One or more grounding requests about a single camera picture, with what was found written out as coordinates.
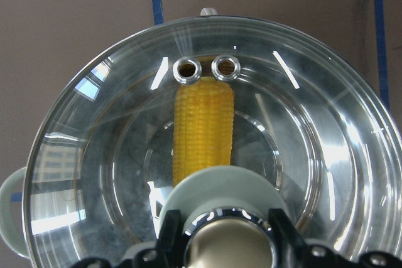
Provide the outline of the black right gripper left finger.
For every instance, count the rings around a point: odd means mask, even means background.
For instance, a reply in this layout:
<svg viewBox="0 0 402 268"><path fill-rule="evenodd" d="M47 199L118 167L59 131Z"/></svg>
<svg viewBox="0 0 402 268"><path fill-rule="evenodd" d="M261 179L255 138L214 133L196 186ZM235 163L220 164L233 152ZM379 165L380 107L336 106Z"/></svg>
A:
<svg viewBox="0 0 402 268"><path fill-rule="evenodd" d="M182 267L188 242L182 230L180 210L167 211L155 245L122 260L117 267Z"/></svg>

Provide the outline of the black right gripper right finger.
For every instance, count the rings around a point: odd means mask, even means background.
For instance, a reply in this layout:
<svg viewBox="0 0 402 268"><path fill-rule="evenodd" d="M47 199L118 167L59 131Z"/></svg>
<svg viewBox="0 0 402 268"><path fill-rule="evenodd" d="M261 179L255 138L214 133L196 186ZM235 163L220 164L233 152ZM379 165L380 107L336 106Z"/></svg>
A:
<svg viewBox="0 0 402 268"><path fill-rule="evenodd" d="M401 267L400 258L383 251L366 252L353 262L322 244L308 244L280 208L269 209L268 222L279 267Z"/></svg>

